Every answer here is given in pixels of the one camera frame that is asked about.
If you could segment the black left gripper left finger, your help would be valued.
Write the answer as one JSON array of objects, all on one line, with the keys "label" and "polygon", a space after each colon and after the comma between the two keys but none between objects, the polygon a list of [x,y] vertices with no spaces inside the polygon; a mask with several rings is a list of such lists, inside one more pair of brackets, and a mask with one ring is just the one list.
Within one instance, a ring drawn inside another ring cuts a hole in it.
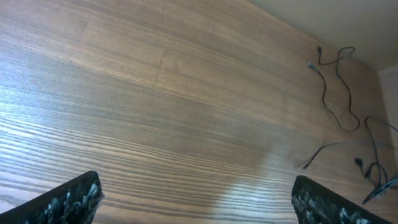
[{"label": "black left gripper left finger", "polygon": [[88,171],[1,214],[1,223],[92,223],[104,194],[99,175]]}]

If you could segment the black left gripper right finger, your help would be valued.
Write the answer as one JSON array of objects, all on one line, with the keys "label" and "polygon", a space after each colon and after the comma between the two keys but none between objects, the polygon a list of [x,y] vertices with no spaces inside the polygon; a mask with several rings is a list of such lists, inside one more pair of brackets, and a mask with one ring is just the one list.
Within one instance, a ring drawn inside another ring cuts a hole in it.
[{"label": "black left gripper right finger", "polygon": [[304,175],[296,177],[292,205],[300,224],[383,224],[381,218]]}]

